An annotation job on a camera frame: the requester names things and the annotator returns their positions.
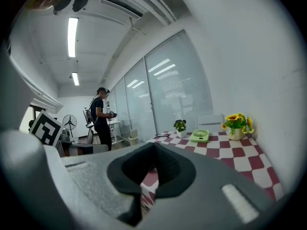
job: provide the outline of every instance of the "red and white checkered tablecloth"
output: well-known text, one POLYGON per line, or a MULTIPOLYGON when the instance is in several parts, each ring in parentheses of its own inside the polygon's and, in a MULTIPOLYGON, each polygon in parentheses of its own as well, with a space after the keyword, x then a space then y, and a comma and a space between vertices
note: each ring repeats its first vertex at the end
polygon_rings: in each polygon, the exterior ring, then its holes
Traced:
MULTIPOLYGON (((271 163, 250 135, 240 141, 234 141, 228 139, 226 132, 210 133, 208 143, 197 143, 189 141, 192 133, 188 133, 183 139, 179 138, 176 132, 163 132, 161 135, 164 134, 169 134, 169 137, 153 138, 148 142, 173 145, 219 159, 258 184, 274 200, 283 196, 282 186, 271 163)), ((148 208, 154 204, 154 194, 158 185, 156 170, 149 172, 141 183, 141 202, 148 208)))

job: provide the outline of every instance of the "potted plant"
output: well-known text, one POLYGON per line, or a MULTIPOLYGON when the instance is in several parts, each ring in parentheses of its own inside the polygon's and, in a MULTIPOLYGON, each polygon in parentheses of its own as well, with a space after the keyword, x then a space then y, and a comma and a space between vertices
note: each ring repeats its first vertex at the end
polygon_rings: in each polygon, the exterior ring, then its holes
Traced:
POLYGON ((229 127, 227 135, 231 140, 241 140, 245 134, 254 132, 253 121, 250 117, 246 119, 243 113, 232 114, 225 119, 222 129, 229 127))
POLYGON ((184 138, 187 136, 187 130, 186 130, 186 120, 176 120, 174 123, 174 127, 176 129, 177 135, 180 138, 184 138))

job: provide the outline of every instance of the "white flower pot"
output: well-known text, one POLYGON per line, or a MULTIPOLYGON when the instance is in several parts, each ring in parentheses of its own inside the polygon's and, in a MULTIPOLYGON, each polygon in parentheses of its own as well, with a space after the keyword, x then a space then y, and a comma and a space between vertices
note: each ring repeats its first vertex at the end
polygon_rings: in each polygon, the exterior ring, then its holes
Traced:
POLYGON ((187 130, 182 130, 180 132, 178 132, 178 130, 176 130, 177 132, 177 135, 180 137, 180 138, 184 138, 187 136, 187 130))
POLYGON ((227 135, 230 140, 241 140, 245 136, 242 128, 235 128, 233 134, 231 133, 231 129, 229 129, 227 135))

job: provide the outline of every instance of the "fan grille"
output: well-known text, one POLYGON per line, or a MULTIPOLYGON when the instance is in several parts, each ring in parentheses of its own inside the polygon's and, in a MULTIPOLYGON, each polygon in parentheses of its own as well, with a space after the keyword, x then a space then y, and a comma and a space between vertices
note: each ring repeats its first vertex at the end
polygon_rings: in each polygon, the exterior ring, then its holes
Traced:
POLYGON ((198 130, 198 131, 193 132, 193 135, 196 136, 196 137, 204 137, 207 134, 208 134, 208 132, 205 131, 205 130, 198 130))

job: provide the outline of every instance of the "standing fan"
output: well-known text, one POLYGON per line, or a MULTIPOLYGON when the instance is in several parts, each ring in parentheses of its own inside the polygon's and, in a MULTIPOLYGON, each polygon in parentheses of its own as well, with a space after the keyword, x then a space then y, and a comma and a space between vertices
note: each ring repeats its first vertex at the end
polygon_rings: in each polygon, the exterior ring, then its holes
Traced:
POLYGON ((73 115, 68 114, 63 118, 63 125, 67 130, 71 131, 71 137, 73 137, 72 130, 77 126, 77 119, 73 115))

